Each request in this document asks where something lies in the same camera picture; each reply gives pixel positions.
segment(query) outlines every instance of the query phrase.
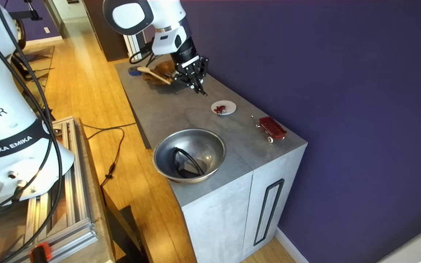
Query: gray countertop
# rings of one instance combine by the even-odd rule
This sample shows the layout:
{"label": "gray countertop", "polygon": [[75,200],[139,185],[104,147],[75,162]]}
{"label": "gray countertop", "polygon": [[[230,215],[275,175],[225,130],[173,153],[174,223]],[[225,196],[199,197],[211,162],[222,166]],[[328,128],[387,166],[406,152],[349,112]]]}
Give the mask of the gray countertop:
{"label": "gray countertop", "polygon": [[[143,131],[145,143],[154,149],[171,133],[189,127],[208,128],[221,136],[225,143],[225,160],[208,179],[199,184],[171,181],[181,206],[306,144],[306,140],[284,125],[288,131],[287,139],[268,143],[266,134],[256,127],[256,120],[268,114],[209,74],[203,83],[208,92],[205,96],[183,86],[151,86],[142,76],[130,76],[130,67],[133,66],[126,63],[117,64],[117,71]],[[219,99],[235,102],[237,111],[225,117],[216,115],[211,105]]]}

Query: purple wall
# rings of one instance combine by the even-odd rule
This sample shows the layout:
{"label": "purple wall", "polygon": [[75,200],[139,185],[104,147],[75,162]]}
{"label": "purple wall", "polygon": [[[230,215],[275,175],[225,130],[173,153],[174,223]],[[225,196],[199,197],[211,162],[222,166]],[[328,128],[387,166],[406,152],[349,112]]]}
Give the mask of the purple wall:
{"label": "purple wall", "polygon": [[[6,7],[9,11],[28,11],[29,7],[23,0],[0,0],[0,3]],[[48,13],[47,6],[44,4],[44,0],[32,0],[34,9],[38,11],[38,14],[42,17],[41,20],[31,20],[31,19],[22,19],[25,30],[26,30],[26,39],[42,39],[42,38],[51,38],[60,35],[59,28],[53,22],[53,17]]]}
{"label": "purple wall", "polygon": [[189,0],[211,73],[310,144],[281,229],[310,261],[421,232],[421,0]]}

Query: hardwood floor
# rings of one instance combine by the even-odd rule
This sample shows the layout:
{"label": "hardwood floor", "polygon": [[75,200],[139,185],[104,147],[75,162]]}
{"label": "hardwood floor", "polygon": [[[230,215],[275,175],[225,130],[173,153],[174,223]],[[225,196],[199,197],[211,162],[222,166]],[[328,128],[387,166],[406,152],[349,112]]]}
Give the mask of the hardwood floor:
{"label": "hardwood floor", "polygon": [[[82,122],[110,127],[135,122],[114,63],[97,44],[86,17],[64,20],[67,36],[56,45],[45,95],[56,118],[79,117]],[[164,177],[152,166],[152,152],[143,146],[136,125],[127,125],[114,178],[104,185],[117,209],[132,207],[136,225],[157,261],[196,261],[181,210]],[[85,127],[86,136],[95,130]],[[121,131],[113,130],[89,140],[98,181],[114,160]],[[291,257],[271,241],[246,263],[291,263]]]}

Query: metal bowl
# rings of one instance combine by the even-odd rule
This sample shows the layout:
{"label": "metal bowl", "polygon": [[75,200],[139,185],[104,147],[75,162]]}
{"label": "metal bowl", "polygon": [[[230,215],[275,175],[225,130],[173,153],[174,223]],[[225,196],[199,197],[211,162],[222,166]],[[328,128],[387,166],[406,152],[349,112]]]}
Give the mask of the metal bowl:
{"label": "metal bowl", "polygon": [[209,178],[224,158],[224,140],[203,128],[176,131],[154,150],[154,165],[164,177],[190,184]]}

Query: small plate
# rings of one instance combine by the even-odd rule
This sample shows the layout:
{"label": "small plate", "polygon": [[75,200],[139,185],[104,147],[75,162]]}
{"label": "small plate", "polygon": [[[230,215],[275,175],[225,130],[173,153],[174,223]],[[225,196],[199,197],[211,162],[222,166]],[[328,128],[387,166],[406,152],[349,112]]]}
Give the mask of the small plate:
{"label": "small plate", "polygon": [[218,115],[230,115],[237,111],[237,104],[233,101],[216,101],[211,105],[211,111],[218,114]]}

